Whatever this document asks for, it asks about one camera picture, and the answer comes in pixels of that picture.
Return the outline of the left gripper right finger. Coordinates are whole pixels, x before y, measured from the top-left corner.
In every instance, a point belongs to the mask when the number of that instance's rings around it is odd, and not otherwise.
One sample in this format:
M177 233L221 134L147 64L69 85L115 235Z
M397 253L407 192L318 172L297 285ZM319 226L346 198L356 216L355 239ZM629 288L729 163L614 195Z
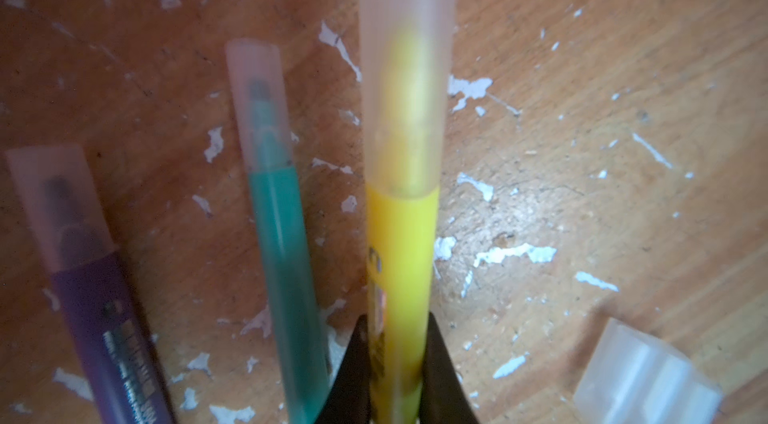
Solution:
M429 313L419 404L421 424L478 424L433 313Z

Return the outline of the purple marker pen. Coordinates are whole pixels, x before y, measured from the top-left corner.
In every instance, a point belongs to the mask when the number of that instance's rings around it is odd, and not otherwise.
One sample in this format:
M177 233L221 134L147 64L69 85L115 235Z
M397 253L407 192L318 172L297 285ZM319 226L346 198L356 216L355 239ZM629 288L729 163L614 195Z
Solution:
M104 423L172 423L117 251L53 273L65 320Z

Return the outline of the yellow marker pen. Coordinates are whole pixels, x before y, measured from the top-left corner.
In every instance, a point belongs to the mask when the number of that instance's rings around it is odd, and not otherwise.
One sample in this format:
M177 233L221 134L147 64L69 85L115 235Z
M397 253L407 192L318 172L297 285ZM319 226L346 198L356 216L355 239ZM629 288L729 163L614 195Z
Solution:
M422 392L439 183L393 196L365 180L370 399L376 423L414 423Z

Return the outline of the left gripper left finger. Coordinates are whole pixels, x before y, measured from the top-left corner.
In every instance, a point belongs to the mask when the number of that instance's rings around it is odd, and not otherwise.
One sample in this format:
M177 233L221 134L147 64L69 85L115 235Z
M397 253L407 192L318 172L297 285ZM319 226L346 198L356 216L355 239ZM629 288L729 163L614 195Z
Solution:
M370 358L367 315L354 327L336 379L315 424L370 422Z

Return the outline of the green marker pen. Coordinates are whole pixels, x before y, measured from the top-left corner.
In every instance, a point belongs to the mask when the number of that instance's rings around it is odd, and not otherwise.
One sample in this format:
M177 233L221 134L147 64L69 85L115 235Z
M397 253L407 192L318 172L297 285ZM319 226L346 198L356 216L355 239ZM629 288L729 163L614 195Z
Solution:
M313 423L329 379L298 175L292 164L248 181L289 421Z

